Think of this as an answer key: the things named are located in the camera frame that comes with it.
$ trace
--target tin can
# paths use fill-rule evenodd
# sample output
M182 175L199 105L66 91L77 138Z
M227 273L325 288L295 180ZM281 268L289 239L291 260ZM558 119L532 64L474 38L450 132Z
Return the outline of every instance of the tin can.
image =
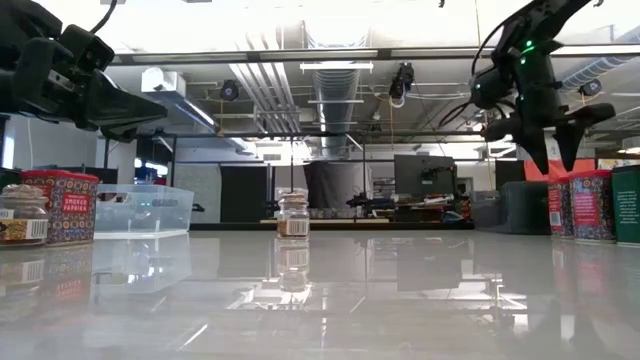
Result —
M97 177L63 170L31 170L20 176L23 183L42 189L49 200L47 245L93 241Z
M570 180L575 238L615 242L611 170L576 173Z
M549 224L553 236L573 237L571 185L568 177L549 181Z

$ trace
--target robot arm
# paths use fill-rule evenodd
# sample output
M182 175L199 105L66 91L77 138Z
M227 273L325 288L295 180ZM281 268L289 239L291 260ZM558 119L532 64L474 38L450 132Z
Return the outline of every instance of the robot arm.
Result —
M562 161L573 169L578 146L586 128L615 116L610 104L584 107L567 114L560 101L562 86L555 79L550 54L562 44L554 38L576 12L590 0L533 0L502 25L504 30L491 54L493 65L474 74L471 101L482 109L496 108L517 90L514 112L508 119L491 123L488 141L507 134L531 155L543 174L549 171L544 129L555 127Z
M62 22L31 0L0 2L0 112L74 122L118 141L167 116L163 106L131 95L104 70L114 52L99 37Z

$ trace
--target plastic storage bin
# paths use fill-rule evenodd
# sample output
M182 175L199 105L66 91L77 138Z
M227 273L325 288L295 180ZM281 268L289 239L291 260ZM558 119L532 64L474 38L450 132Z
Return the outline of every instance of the plastic storage bin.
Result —
M177 235L189 230L193 192L160 185L98 186L96 239Z

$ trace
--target ceiling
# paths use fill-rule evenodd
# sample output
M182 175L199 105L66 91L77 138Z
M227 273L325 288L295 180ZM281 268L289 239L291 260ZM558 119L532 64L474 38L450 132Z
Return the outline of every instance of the ceiling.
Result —
M58 15L66 24L77 23L90 27L106 11L99 0L41 0L38 1ZM339 38L349 31L368 29L368 47L437 47L437 46L477 46L504 17L517 10L526 0L474 0L446 1L439 9L439 1L411 0L280 0L233 2L214 2L187 4L181 0L126 0L116 8L114 15L99 35L110 44L117 53L193 53L203 51L237 50L234 41L247 33L272 33L283 49L300 49L308 46L305 38L305 26L318 24L324 26L327 37ZM567 44L603 44L611 43L620 35L638 25L637 16L630 16L626 2L607 1L600 8L587 5L565 26L559 40ZM553 64L559 79L569 75L575 66L589 59L554 59ZM456 97L468 94L466 84L470 78L469 60L422 60L412 61L416 73L413 94L429 96L439 94L443 97ZM478 68L487 66L481 61ZM593 103L611 102L618 113L638 106L640 97L620 96L640 93L637 73L640 62L632 60L628 64L608 72L600 77L604 85L601 94ZM438 129L443 114L466 100L416 100L407 99L404 107L393 109L385 98L391 79L398 69L396 61L375 61L373 70L361 70L356 99L363 104L355 105L350 122L351 129L368 129L374 122L374 114L380 116L379 123L385 131L420 131ZM225 132L257 131L253 119L246 117L227 118L221 114L251 114L253 101L244 89L240 98L221 107L216 97L220 84L236 76L229 65L170 65L163 66L165 71L177 71L188 82L187 94L205 112L218 116ZM316 99L313 88L312 72L300 70L300 63L284 63L284 69L293 94L295 104L300 108L315 108L308 104ZM140 79L144 66L111 67L107 73L121 87L140 94ZM582 105L577 93L563 94L563 100L572 108ZM456 121L438 130L470 128L477 122L470 107ZM599 125L603 129L620 126L635 126L628 119L637 114L625 113L621 119L611 120ZM152 131L164 127L178 132L195 132L197 125L184 119L170 109L169 118L145 126L143 131ZM317 122L305 123L303 130L320 130ZM590 138L590 141L618 141L620 135ZM396 137L394 143L420 143L430 141L427 137ZM390 137L371 139L377 143L391 143ZM185 141L182 146L206 147L207 141Z

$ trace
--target spice jar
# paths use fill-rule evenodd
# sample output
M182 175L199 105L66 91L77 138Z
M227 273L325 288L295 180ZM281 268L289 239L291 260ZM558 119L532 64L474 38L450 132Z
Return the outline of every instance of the spice jar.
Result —
M286 194L278 202L278 235L283 238L309 235L309 212L304 194Z
M48 198L29 185L8 185L0 195L0 246L43 245L47 240Z

